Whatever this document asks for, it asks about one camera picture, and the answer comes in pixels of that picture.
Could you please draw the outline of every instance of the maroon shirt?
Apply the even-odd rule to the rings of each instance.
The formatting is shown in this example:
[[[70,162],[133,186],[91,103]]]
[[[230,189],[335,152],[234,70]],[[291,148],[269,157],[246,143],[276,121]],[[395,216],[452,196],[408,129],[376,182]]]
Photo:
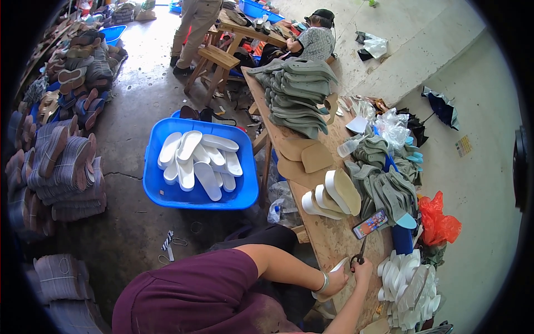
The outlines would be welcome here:
[[[146,271],[128,284],[113,309],[115,334],[302,332],[280,303],[251,289],[254,261],[229,249]]]

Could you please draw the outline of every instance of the wooden stool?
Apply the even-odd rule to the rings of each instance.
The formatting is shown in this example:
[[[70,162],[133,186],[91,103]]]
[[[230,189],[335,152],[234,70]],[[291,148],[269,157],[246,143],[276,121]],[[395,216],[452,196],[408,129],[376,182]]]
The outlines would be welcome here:
[[[187,85],[185,85],[184,92],[186,94],[189,93],[193,82],[195,82],[198,77],[209,81],[210,84],[208,88],[208,94],[204,99],[204,104],[208,106],[213,98],[215,89],[217,89],[220,83],[223,82],[224,70],[229,71],[231,68],[234,68],[237,64],[239,64],[239,59],[221,49],[216,48],[213,45],[208,45],[205,48],[200,49],[199,55],[202,57],[202,59],[200,59],[198,66],[195,68],[193,74],[189,78]],[[207,65],[213,63],[217,64],[217,69],[215,70],[213,77],[210,79],[207,76],[211,71],[211,66]]]

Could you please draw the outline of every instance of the concrete wall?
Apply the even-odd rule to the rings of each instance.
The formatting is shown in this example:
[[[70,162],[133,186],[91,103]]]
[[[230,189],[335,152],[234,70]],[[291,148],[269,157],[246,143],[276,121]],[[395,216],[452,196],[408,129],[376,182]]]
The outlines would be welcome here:
[[[338,60],[332,69],[341,94],[382,97],[394,105],[423,80],[453,60],[479,36],[484,23],[464,0],[383,1],[375,9],[362,0],[273,1],[288,18],[303,20],[316,9],[335,15]],[[355,31],[388,39],[381,64],[359,59]]]
[[[514,131],[521,123],[517,92],[487,32],[425,85],[454,99],[460,122],[455,131],[432,116],[425,124],[430,138],[421,148],[421,193],[433,198],[443,191],[444,214],[463,224],[437,271],[438,290],[447,301],[434,323],[448,320],[455,332],[469,333],[491,306],[517,246],[521,215],[512,182]],[[421,120],[432,114],[420,89],[397,107],[410,108]],[[465,135],[473,150],[461,158],[454,144]]]

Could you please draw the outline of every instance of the scissors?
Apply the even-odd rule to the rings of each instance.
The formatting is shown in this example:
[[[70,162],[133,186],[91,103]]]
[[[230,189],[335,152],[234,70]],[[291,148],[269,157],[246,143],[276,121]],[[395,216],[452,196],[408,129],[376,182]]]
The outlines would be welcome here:
[[[365,251],[365,243],[367,242],[367,236],[365,236],[364,238],[364,243],[362,243],[362,248],[360,249],[360,253],[354,255],[351,259],[350,259],[350,268],[352,270],[352,262],[354,261],[354,259],[356,259],[356,261],[360,264],[360,265],[363,265],[364,264],[364,251]]]

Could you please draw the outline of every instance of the plastic bottle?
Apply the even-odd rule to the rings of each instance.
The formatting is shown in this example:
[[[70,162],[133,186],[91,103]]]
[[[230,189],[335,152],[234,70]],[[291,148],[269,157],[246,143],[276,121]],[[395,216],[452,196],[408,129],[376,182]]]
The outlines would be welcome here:
[[[350,141],[344,142],[343,144],[337,147],[337,153],[339,154],[341,158],[348,156],[349,154],[356,151],[356,148],[358,147],[358,145],[362,142],[362,140],[367,138],[367,136],[368,135],[365,135],[364,137],[360,139],[352,139]]]

